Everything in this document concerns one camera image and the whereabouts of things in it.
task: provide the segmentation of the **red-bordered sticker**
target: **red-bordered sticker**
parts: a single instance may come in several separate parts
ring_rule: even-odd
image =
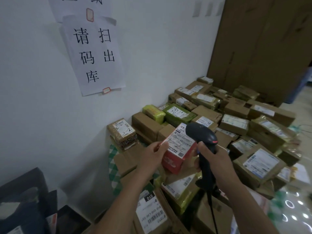
[[[87,21],[93,22],[94,21],[94,13],[93,10],[87,8]]]
[[[111,91],[110,87],[107,87],[107,88],[103,89],[103,93],[104,93],[104,94],[107,94],[107,93],[109,93],[110,91]]]

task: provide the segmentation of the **white wall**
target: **white wall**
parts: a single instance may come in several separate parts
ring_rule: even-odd
[[[221,1],[192,18],[195,0],[112,0],[127,87],[82,97],[48,0],[2,0],[0,185],[38,166],[87,216],[106,208],[106,125],[206,74]]]

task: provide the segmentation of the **red package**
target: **red package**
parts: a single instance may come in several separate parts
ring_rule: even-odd
[[[164,142],[169,142],[169,148],[163,156],[162,166],[173,174],[179,173],[183,161],[191,155],[191,151],[197,146],[197,143],[186,135],[185,128],[186,125],[181,123],[164,140]]]

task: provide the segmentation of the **person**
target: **person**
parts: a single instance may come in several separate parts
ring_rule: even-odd
[[[135,175],[96,225],[93,234],[130,233],[139,195],[146,182],[160,166],[168,147],[168,142],[155,142],[145,148]],[[226,150],[216,146],[216,154],[213,154],[203,142],[199,142],[197,148],[209,161],[217,186],[227,195],[240,233],[278,234],[272,222],[240,182]],[[199,158],[195,160],[195,167],[200,171]]]

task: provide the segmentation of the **barcode scanner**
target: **barcode scanner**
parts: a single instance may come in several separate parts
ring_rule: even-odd
[[[213,154],[216,153],[216,145],[218,144],[218,139],[211,129],[196,122],[190,122],[186,125],[185,133],[197,143],[202,141]],[[208,160],[198,150],[197,153],[199,154],[199,166],[202,170],[202,179],[197,180],[196,185],[207,193],[208,204],[210,206],[213,217],[213,224],[216,229],[216,234],[218,234],[218,229],[216,226],[216,220],[212,207],[212,192],[216,189],[216,179],[211,172]]]

